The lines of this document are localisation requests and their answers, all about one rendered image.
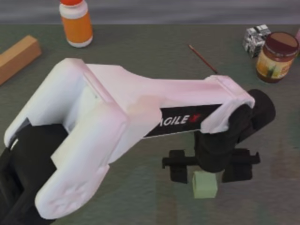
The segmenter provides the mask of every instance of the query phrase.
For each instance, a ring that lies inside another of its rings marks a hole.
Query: green cube
[[[215,173],[195,171],[193,175],[194,198],[215,198],[218,182]]]

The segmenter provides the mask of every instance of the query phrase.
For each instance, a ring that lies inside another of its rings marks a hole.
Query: orange label
[[[89,13],[78,19],[66,19],[64,17],[61,19],[65,34],[70,42],[83,43],[92,37],[93,31]]]
[[[257,60],[256,69],[262,76],[280,79],[288,73],[292,62],[293,60],[287,62],[273,61],[261,51]]]

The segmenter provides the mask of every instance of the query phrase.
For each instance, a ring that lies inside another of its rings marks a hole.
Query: brown stick
[[[201,55],[199,52],[196,51],[196,49],[193,48],[193,46],[188,45],[188,47],[209,67],[212,71],[214,71],[216,74],[218,74],[217,70],[214,69]]]
[[[38,41],[28,35],[0,55],[0,85],[42,54]]]

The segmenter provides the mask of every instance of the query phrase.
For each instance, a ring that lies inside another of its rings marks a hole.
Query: glass jar
[[[266,38],[258,56],[256,72],[267,83],[277,83],[288,73],[299,51],[297,39],[286,32],[273,32]]]

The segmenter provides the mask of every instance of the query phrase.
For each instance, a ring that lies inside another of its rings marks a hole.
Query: white bottle
[[[60,15],[70,45],[82,48],[92,42],[93,31],[85,0],[60,0]]]

